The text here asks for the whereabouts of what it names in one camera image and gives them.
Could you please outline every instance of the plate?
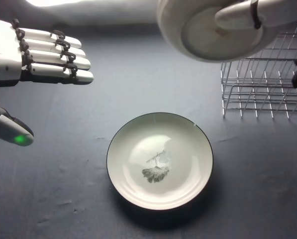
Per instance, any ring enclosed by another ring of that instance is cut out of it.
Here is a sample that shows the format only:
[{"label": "plate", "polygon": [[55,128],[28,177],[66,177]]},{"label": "plate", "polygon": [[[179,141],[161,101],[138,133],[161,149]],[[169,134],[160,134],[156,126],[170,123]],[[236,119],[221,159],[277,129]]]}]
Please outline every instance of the plate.
[{"label": "plate", "polygon": [[117,132],[106,163],[112,184],[126,200],[168,210],[202,191],[212,173],[213,153],[195,123],[179,115],[151,113]]},{"label": "plate", "polygon": [[180,52],[206,62],[227,62],[251,56],[270,44],[282,26],[225,30],[215,14],[236,0],[160,0],[158,24],[164,38]]}]

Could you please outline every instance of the metal wire rack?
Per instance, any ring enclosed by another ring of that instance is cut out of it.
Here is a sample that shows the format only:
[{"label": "metal wire rack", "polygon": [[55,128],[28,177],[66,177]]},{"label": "metal wire rack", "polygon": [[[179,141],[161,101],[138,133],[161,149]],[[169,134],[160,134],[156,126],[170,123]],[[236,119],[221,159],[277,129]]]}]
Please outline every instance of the metal wire rack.
[{"label": "metal wire rack", "polygon": [[292,77],[297,70],[297,25],[279,34],[261,52],[240,61],[221,64],[223,116],[227,111],[269,113],[272,118],[297,115],[297,89]]}]

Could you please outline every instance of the green glowing spot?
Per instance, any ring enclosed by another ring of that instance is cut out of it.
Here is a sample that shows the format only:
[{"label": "green glowing spot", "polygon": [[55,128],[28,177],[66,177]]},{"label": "green glowing spot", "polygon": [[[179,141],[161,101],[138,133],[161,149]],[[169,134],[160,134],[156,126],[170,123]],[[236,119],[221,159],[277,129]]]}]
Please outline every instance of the green glowing spot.
[{"label": "green glowing spot", "polygon": [[26,143],[26,141],[27,141],[27,138],[24,135],[19,135],[17,137],[14,137],[14,142],[17,144],[24,144]]}]

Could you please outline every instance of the white bowl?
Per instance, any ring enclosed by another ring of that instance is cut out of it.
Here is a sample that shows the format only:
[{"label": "white bowl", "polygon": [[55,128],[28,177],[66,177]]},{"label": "white bowl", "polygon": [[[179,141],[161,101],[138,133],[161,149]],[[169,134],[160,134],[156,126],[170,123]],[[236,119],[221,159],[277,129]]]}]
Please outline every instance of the white bowl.
[{"label": "white bowl", "polygon": [[167,210],[202,191],[212,172],[213,153],[207,136],[190,120],[151,113],[117,132],[106,163],[112,184],[126,200]]},{"label": "white bowl", "polygon": [[282,29],[224,30],[215,14],[237,0],[160,0],[158,24],[164,38],[183,54],[206,62],[245,58],[271,43]]}]

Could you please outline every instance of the metal wire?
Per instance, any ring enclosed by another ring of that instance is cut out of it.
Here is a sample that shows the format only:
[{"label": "metal wire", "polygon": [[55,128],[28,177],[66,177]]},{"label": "metal wire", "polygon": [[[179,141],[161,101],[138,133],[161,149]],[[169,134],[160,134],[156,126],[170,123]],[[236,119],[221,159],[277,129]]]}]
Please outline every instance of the metal wire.
[{"label": "metal wire", "polygon": [[269,113],[297,115],[297,89],[292,78],[297,70],[297,25],[279,34],[261,52],[240,61],[221,64],[223,116],[227,111],[254,111],[256,117]]}]

